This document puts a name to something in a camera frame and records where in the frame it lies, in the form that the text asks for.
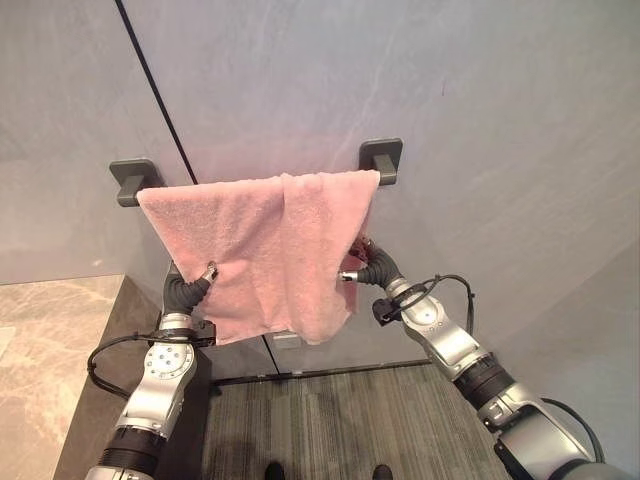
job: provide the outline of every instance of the beige marble surface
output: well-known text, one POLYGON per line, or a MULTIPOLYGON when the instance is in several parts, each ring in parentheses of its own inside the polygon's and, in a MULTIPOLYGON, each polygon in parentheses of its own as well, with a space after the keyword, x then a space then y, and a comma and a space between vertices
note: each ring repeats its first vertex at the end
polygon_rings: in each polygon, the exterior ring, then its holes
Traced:
POLYGON ((0 286, 2 478, 52 478, 123 278, 0 286))

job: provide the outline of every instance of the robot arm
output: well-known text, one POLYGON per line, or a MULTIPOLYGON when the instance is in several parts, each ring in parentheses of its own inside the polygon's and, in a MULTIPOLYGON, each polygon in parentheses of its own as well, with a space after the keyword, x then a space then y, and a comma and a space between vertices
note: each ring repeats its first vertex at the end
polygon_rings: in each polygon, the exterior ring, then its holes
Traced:
POLYGON ((346 281, 382 287, 388 300, 374 303, 374 315, 395 318, 419 342, 444 376, 477 410, 480 421, 498 432, 494 450, 515 480, 629 479, 594 459, 547 410, 540 398, 516 382, 495 357, 452 322, 422 284, 412 286, 395 262, 369 240, 355 246, 368 266, 342 272, 346 281))
POLYGON ((212 262, 195 282, 185 283, 175 265, 164 286, 164 308, 154 343, 145 356, 144 374, 115 425, 113 438, 87 480, 152 480, 196 370, 198 344, 193 308, 213 284, 212 262))

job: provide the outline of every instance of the towel hook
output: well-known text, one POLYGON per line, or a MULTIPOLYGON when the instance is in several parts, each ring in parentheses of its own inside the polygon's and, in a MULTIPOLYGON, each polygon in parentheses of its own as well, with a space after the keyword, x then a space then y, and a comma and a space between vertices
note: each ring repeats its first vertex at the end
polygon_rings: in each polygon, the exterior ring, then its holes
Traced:
POLYGON ((120 184, 117 199, 123 207, 139 206, 136 194, 143 188, 165 186, 156 166, 146 158, 117 160, 111 162, 109 170, 120 184))
POLYGON ((376 138, 360 145, 360 170, 380 172, 380 185, 393 185, 398 178, 402 139, 376 138))

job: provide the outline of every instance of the floor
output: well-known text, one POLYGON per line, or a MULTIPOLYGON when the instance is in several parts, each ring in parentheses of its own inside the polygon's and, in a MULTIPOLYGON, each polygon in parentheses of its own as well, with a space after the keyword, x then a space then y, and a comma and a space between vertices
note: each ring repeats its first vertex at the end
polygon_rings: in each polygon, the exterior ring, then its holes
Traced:
POLYGON ((508 479, 492 437, 431 365, 221 387, 212 399, 205 479, 508 479))

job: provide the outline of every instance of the shoe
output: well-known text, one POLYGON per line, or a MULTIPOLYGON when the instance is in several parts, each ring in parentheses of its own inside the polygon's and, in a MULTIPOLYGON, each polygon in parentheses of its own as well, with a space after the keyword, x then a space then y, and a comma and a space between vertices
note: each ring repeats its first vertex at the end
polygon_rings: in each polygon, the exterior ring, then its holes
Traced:
POLYGON ((284 468, 278 462, 271 462, 264 472, 264 480, 284 480, 284 468))
POLYGON ((393 473, 387 465, 378 465, 373 471, 373 480, 393 480, 393 473))

